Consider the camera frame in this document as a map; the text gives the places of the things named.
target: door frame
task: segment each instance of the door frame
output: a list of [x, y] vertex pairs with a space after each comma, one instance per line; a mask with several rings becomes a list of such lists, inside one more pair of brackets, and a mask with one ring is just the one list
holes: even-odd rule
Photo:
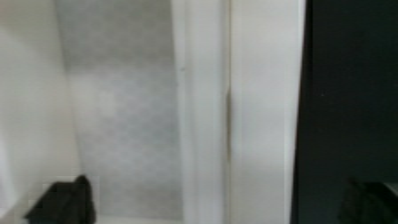
[[173, 0], [186, 224], [228, 222], [228, 0]]
[[289, 224], [306, 0], [232, 9], [232, 224]]

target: black object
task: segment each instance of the black object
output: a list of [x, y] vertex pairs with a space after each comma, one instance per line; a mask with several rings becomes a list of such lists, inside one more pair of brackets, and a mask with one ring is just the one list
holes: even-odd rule
[[340, 208], [342, 224], [394, 224], [398, 221], [398, 198], [381, 182], [351, 181]]
[[93, 188], [86, 176], [58, 182], [27, 214], [31, 224], [95, 224]]
[[397, 12], [397, 0], [308, 0], [296, 224], [338, 223], [349, 176], [398, 179]]

